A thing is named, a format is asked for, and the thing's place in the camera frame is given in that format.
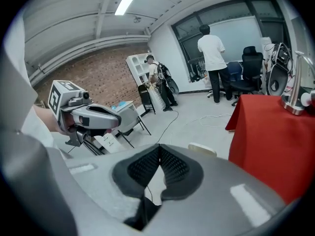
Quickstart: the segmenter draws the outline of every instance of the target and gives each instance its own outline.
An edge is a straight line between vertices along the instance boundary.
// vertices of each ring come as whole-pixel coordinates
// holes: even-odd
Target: brick wall
[[[38,99],[47,103],[53,80],[69,80],[90,92],[94,103],[108,107],[133,100],[141,105],[138,87],[126,64],[130,55],[146,53],[147,44],[124,45],[89,53],[59,67],[34,89]]]

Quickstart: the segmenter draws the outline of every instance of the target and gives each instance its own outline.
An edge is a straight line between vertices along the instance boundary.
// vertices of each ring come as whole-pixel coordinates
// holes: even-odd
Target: ceiling
[[[30,80],[87,52],[147,42],[180,8],[197,1],[134,0],[124,16],[115,16],[121,0],[31,0],[23,15]]]

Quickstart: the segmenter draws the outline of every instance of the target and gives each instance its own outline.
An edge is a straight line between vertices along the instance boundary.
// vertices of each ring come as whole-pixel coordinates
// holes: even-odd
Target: sneaker
[[[166,112],[166,111],[173,111],[173,109],[172,109],[171,107],[169,107],[169,108],[164,108],[164,109],[163,109],[163,112]]]

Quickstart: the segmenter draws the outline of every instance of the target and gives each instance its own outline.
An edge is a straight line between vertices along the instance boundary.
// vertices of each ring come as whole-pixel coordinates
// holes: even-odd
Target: floor
[[[233,100],[227,101],[225,97],[221,97],[220,104],[215,104],[213,97],[207,98],[207,93],[181,94],[177,95],[176,100],[179,106],[173,107],[173,110],[179,114],[177,112],[162,112],[154,115],[153,111],[149,112],[143,117],[143,121],[152,136],[147,131],[143,131],[140,125],[137,125],[134,131],[127,136],[131,144],[137,148],[159,141],[161,144],[187,148],[189,143],[198,143],[214,149],[218,157],[227,159],[233,133],[224,128],[234,111],[234,108],[231,107]],[[200,120],[205,116],[220,115],[224,116]],[[61,143],[63,144],[62,149],[64,151],[69,152],[72,149],[71,146],[66,145],[65,147],[64,145],[64,140],[67,140],[67,137],[54,134],[54,138],[59,146]],[[126,149],[131,149],[131,146],[121,136],[118,140]],[[74,158],[94,156],[83,146],[76,147],[69,152],[69,155]],[[163,171],[159,168],[149,183],[152,196],[148,189],[145,191],[146,197],[156,205],[161,204],[160,194],[166,188],[163,179]]]

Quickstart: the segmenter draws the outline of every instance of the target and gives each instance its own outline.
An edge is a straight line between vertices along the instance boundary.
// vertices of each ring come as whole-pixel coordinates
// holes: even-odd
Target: red tablecloth
[[[315,117],[295,116],[280,97],[242,95],[226,130],[229,161],[274,189],[286,203],[301,197],[315,172]]]

